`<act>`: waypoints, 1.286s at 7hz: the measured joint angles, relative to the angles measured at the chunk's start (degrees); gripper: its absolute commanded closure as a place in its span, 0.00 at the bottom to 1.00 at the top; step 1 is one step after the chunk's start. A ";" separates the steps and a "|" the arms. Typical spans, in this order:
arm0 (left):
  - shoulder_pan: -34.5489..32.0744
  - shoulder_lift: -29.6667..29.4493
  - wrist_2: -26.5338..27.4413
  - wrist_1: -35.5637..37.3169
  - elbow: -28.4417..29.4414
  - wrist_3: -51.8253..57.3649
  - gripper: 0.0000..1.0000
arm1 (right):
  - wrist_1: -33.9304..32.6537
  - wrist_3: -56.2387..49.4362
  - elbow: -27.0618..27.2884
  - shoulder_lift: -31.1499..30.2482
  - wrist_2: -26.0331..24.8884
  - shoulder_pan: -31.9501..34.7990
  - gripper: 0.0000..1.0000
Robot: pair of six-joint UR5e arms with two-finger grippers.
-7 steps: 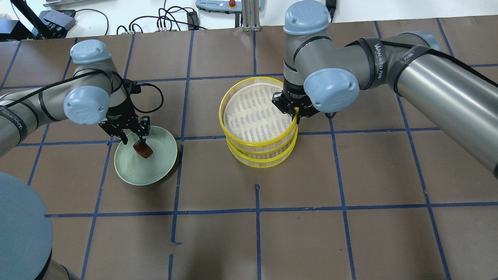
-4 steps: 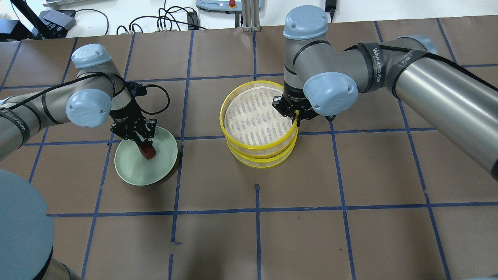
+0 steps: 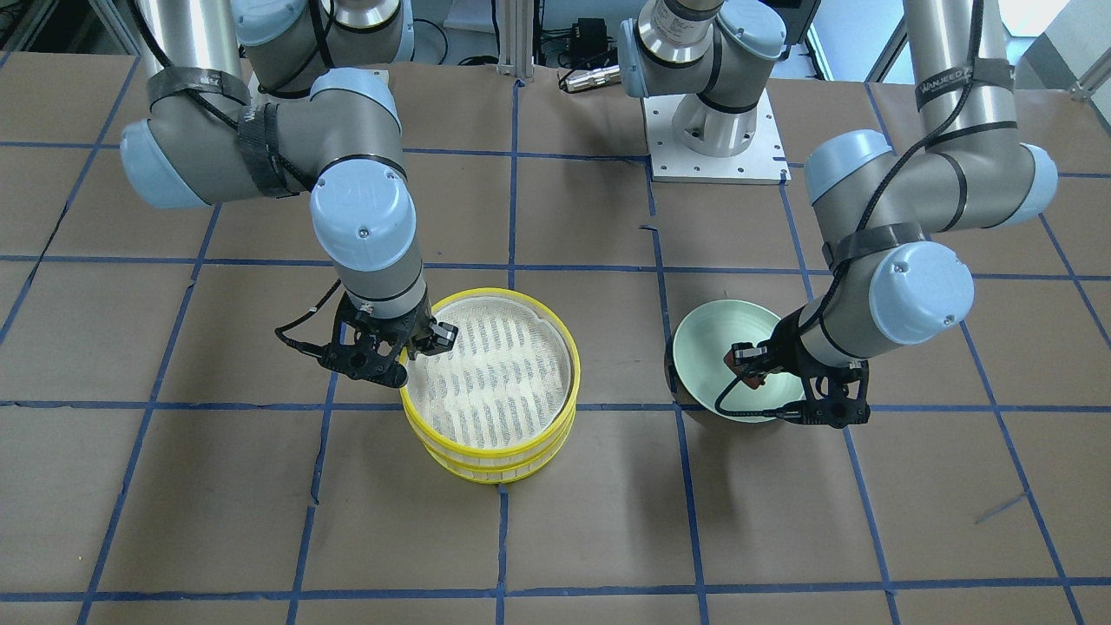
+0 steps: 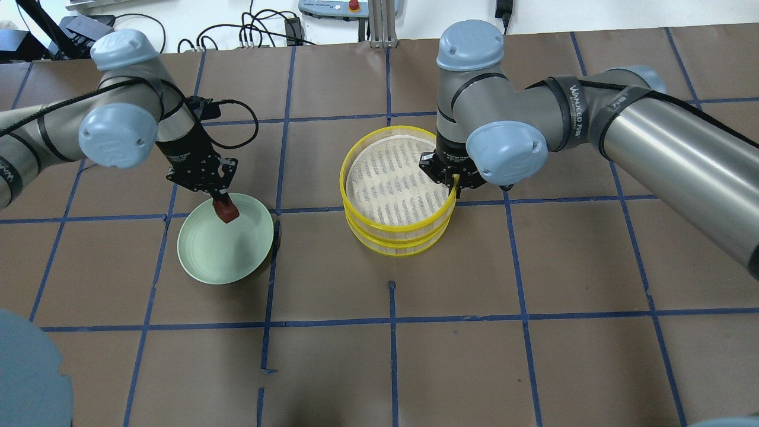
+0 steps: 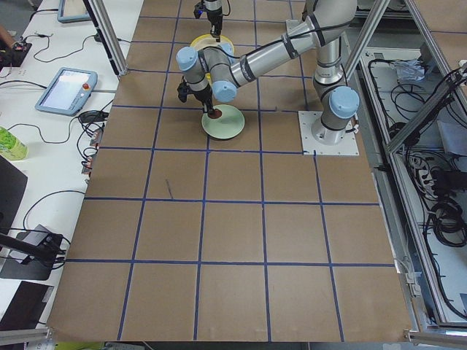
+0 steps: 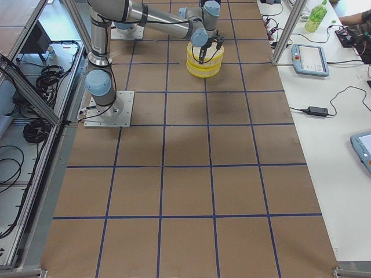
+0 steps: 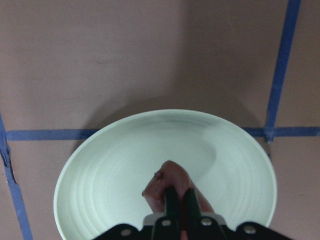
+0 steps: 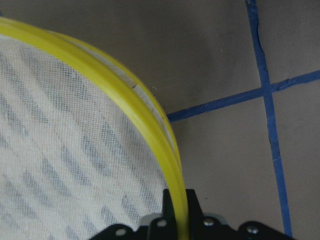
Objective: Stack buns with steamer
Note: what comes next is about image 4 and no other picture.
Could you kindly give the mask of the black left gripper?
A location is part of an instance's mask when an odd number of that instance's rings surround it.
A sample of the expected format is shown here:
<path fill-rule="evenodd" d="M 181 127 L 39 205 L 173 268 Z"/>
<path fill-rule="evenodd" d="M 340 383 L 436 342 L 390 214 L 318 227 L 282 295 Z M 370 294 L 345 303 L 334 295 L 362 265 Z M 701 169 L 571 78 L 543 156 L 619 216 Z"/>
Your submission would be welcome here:
<path fill-rule="evenodd" d="M 193 192 L 212 195 L 214 208 L 227 208 L 231 203 L 228 189 L 238 169 L 236 158 L 225 158 L 214 149 L 216 141 L 206 132 L 197 116 L 203 98 L 185 98 L 181 107 L 167 121 L 184 127 L 176 138 L 165 141 L 165 157 L 170 165 L 169 181 Z"/>

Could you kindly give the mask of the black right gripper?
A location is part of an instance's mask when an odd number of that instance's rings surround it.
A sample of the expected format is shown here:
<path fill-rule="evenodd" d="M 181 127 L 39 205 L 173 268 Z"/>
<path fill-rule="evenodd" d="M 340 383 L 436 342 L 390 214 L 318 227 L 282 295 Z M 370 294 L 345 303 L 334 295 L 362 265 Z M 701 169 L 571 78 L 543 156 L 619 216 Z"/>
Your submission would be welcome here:
<path fill-rule="evenodd" d="M 444 184 L 450 192 L 460 192 L 463 187 L 477 189 L 486 184 L 467 153 L 466 144 L 453 141 L 441 132 L 436 133 L 434 151 L 421 154 L 419 168 L 433 182 Z"/>

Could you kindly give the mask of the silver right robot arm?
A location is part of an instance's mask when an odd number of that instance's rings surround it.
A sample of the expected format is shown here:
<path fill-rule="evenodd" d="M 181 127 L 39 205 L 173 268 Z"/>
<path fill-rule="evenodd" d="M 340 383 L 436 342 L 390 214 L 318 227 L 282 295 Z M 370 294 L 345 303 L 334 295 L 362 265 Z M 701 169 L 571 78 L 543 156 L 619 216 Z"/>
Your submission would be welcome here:
<path fill-rule="evenodd" d="M 757 143 L 666 93 L 647 66 L 548 77 L 524 90 L 501 62 L 505 36 L 461 21 L 439 39 L 436 146 L 420 169 L 458 196 L 503 191 L 548 155 L 590 144 L 757 276 Z"/>

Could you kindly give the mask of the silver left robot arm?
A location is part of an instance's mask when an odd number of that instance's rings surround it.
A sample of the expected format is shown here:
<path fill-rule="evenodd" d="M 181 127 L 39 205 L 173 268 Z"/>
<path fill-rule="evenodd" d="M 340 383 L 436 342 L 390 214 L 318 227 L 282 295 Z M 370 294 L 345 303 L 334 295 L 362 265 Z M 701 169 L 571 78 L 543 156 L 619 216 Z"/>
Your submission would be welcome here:
<path fill-rule="evenodd" d="M 228 193 L 238 163 L 217 152 L 192 100 L 184 95 L 148 38 L 117 30 L 96 41 L 91 59 L 103 74 L 93 92 L 2 113 L 2 207 L 46 168 L 90 159 L 135 168 L 159 148 L 167 179 L 212 198 L 224 222 L 236 217 Z"/>

